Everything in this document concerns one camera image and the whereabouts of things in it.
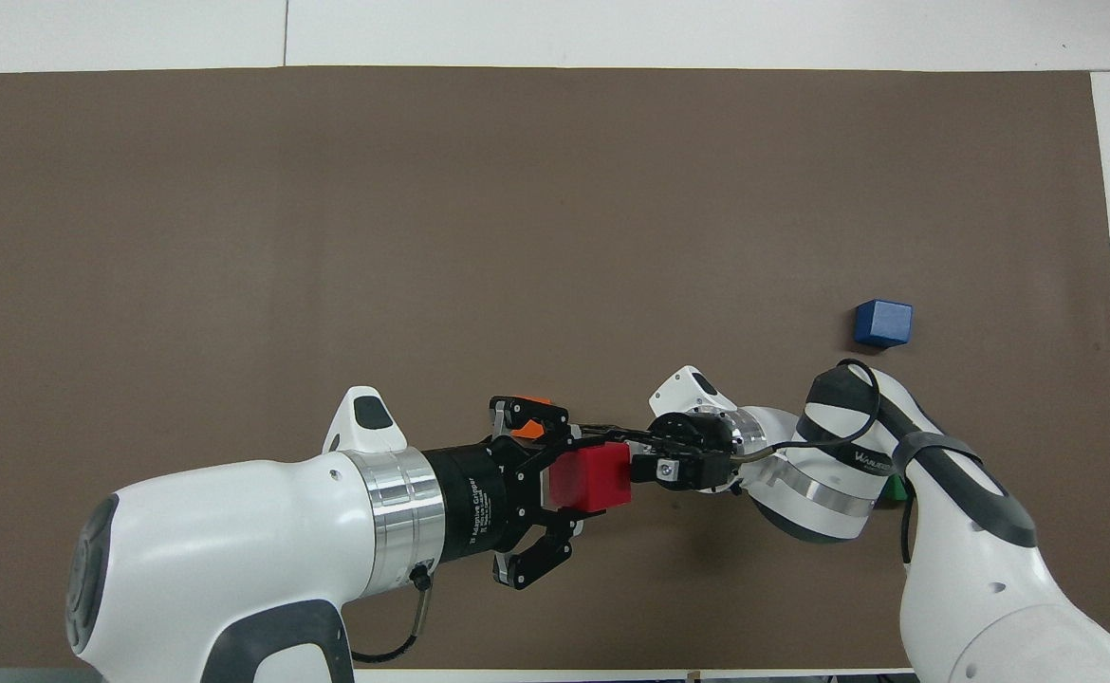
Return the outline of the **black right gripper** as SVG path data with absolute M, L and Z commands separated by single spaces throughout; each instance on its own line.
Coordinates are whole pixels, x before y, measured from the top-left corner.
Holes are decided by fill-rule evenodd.
M 630 458 L 633 484 L 654 483 L 672 491 L 702 491 L 731 480 L 731 432 L 717 414 L 664 414 L 649 431 L 610 424 L 574 426 L 578 438 L 606 444 L 655 446 Z

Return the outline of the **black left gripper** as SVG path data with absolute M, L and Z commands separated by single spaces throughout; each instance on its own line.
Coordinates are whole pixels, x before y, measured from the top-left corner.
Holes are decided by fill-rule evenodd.
M 568 411 L 524 396 L 490 399 L 493 436 L 463 446 L 422 453 L 436 475 L 445 508 L 445 540 L 440 563 L 495 552 L 495 582 L 524 591 L 567 561 L 572 539 L 583 528 L 579 510 L 542 510 L 541 472 L 561 454 L 581 446 Z M 536 445 L 522 445 L 512 432 L 529 422 L 543 433 Z M 529 528 L 543 529 L 533 545 L 513 552 Z

